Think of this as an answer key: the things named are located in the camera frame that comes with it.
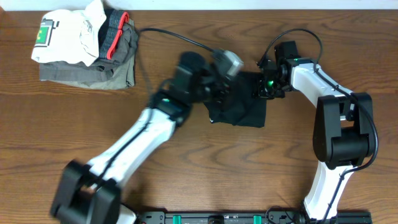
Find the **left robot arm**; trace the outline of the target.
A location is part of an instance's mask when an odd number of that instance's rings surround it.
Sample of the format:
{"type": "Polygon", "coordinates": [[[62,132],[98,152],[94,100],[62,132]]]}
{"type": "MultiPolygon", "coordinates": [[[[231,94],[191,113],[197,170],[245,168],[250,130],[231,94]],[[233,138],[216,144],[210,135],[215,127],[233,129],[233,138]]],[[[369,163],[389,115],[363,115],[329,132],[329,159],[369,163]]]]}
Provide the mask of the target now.
{"type": "Polygon", "coordinates": [[[136,213],[121,202],[131,176],[185,122],[194,103],[224,103],[243,66],[227,50],[214,50],[212,57],[208,63],[198,53],[182,53],[174,77],[160,84],[120,139],[86,164],[69,162],[50,207],[51,216],[60,223],[135,223],[136,213]]]}

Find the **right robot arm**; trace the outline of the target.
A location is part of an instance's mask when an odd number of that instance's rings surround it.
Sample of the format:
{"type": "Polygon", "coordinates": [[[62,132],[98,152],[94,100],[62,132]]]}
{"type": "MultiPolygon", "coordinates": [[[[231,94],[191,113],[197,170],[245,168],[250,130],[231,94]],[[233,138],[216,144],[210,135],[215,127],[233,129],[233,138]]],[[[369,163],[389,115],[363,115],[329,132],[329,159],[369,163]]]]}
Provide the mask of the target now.
{"type": "Polygon", "coordinates": [[[264,53],[257,63],[262,76],[255,95],[273,100],[299,91],[314,105],[312,145],[318,165],[300,211],[281,217],[267,212],[268,222],[371,223],[369,212],[337,210],[348,179],[367,168],[377,153],[371,97],[339,85],[318,60],[301,57],[294,41],[277,44],[274,53],[275,60],[264,53]]]}

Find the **black t-shirt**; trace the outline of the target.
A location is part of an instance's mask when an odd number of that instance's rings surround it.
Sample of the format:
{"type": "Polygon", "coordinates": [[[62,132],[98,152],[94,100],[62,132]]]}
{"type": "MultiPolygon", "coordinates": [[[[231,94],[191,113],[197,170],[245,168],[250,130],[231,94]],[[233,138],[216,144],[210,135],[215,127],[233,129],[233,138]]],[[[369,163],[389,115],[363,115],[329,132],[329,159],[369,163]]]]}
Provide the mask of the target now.
{"type": "Polygon", "coordinates": [[[240,72],[236,86],[230,94],[229,103],[223,108],[215,102],[204,102],[210,122],[263,128],[266,120],[267,100],[252,95],[260,77],[260,73],[240,72]]]}

